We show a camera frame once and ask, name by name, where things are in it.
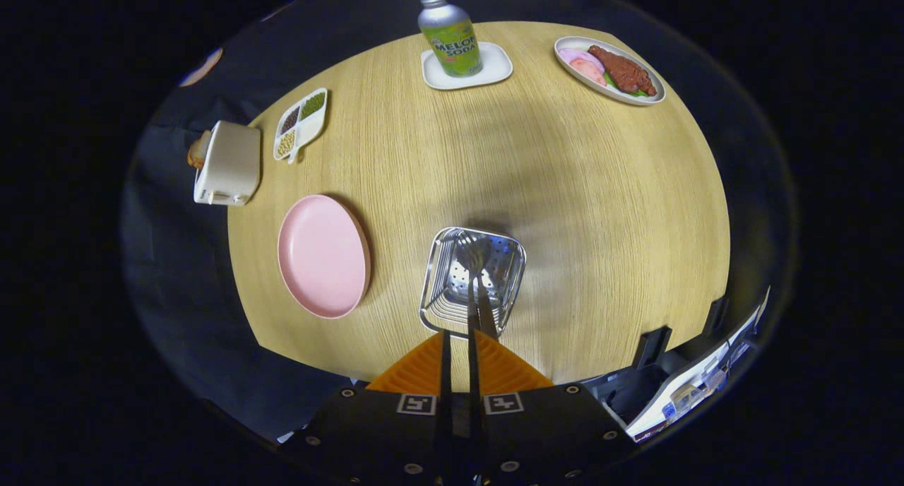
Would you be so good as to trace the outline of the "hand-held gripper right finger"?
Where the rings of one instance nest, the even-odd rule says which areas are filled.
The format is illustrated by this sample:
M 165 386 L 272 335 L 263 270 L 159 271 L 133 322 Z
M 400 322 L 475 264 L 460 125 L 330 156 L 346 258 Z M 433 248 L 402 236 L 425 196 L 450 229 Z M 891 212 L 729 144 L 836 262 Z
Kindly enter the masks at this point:
M 579 383 L 555 385 L 470 332 L 470 435 L 481 485 L 593 485 L 636 454 L 613 412 Z

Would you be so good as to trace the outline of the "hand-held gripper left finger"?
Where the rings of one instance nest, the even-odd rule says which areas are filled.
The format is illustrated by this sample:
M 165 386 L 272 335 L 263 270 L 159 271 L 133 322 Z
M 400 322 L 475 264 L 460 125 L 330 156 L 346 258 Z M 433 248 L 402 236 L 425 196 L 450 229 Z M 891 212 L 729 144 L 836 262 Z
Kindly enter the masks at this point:
M 282 456 L 330 485 L 443 482 L 452 416 L 450 335 L 436 333 L 370 385 L 329 397 Z

